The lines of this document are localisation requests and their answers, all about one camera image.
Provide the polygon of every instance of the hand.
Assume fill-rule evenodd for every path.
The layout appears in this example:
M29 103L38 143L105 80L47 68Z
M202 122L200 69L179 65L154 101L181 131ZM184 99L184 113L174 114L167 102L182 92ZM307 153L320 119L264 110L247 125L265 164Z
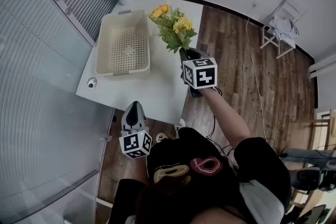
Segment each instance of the hand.
M198 49L194 49L194 48L190 48L189 50L185 50L183 48L181 48L179 50L180 52L180 59L181 59L181 69L182 69L182 73L181 73L181 79L183 80L184 84L188 84L185 82L184 80L184 70L183 70L183 61L188 61L188 60L197 60L197 59L202 59L202 58L210 58L210 56Z
M202 59L202 58L209 58L209 55L201 50L194 49L194 48L190 48L189 50L185 50L183 48L180 49L180 59L181 59L181 69L182 69L182 73L180 77L183 80L184 84L188 84L188 83L184 79L185 77L184 77L184 69L183 69L182 62L188 61L188 60L197 60L197 59ZM195 90L190 85L189 85L189 89L190 89L190 94L192 98L199 98L202 96L202 94L198 90Z

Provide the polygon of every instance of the plastic basket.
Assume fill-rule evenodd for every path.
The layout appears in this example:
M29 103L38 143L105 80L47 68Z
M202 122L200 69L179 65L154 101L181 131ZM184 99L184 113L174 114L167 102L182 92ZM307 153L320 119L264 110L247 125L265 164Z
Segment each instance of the plastic basket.
M118 76L149 71L149 36L144 10L107 14L98 38L96 72Z

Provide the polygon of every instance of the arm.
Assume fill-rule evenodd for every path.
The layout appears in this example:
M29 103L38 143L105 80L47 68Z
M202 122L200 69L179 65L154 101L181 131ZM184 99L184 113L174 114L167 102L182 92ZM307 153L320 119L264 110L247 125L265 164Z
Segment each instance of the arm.
M212 88L199 89L214 113L220 129L233 148L251 133L239 114Z
M133 169L130 179L134 179L148 185L146 159L144 157L135 159L132 166Z

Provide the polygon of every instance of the cable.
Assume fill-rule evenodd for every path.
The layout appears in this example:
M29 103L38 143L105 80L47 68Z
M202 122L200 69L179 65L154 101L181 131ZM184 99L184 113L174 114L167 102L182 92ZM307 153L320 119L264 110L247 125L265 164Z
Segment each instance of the cable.
M232 150L234 150L233 148L231 148L230 150L229 150L229 152L227 153L227 156L229 156L230 155L230 153L231 153L231 151Z
M254 9L256 6L253 5L252 8L249 10L249 12L247 14L250 13L250 11L252 9ZM259 95L259 102L260 102L260 109L261 109L261 118L262 118L262 128L264 130L264 138L266 139L266 131L265 131L265 120L264 120L264 112L262 110L262 107L263 107L263 104L261 103L261 95L260 95L260 91L259 91L259 86L258 86L258 79L257 79L257 75L256 75L256 68L255 68L255 65L254 65L254 61L253 61L253 56L252 56L252 52L251 52L251 46L250 46L250 41L248 39L248 35L247 35L247 25L248 25L248 22L250 21L251 19L251 16L248 17L248 20L247 20L247 23L246 23L246 27L245 27L245 34L246 34L246 38L247 38L247 43L248 43L248 50L250 51L250 55L251 55L251 60L252 60L252 65L253 65L253 71L254 71L254 77L256 79L256 85L257 85L257 91L258 91L258 95Z
M270 139L270 140L273 140L273 143L274 143L274 146L273 146L273 148L274 148L275 150L277 150L277 151L278 151L278 149L275 147L275 140L274 140L273 138L271 138L271 137L269 137L269 138L266 138L265 140L267 141L268 139Z
M298 156L291 156L291 155L286 155L286 157L292 157L292 158L304 158L304 159L336 159L336 157L325 156L325 155L323 155L320 151L317 150L317 149L320 148L320 147L326 147L326 146L336 146L336 144L324 145L324 146L318 146L317 148L314 149L314 150L315 150L318 154L320 154L323 158L298 157Z
M223 96L223 92L220 88L214 87L214 89L219 93L220 96Z
M213 127L211 133L210 133L206 138L210 138L210 137L212 137L212 135L213 135L214 132L215 132L215 127L216 127L216 117L215 117L215 115L213 115L213 116L214 116L214 127Z
M210 139L210 138L207 138L209 141L211 141L214 145L216 145L217 147L219 147L220 148L220 154L221 153L223 153L224 154L224 156L232 163L232 165L234 166L234 167L236 167L237 169L239 169L239 167L237 166L237 165L235 165L229 158L228 158L228 155L226 155L225 154L225 152L224 152L224 149L226 148L226 147L228 147L228 146L231 146L231 145L227 145L227 146L225 146L224 148L222 148L217 142L215 142L215 141L213 141L212 139Z

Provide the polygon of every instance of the wall socket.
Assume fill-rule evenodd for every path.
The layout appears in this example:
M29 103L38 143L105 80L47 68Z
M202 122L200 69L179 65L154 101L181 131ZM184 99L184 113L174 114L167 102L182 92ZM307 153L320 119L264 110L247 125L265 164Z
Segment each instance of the wall socket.
M252 2L252 7L256 8L259 6L259 2L253 1Z

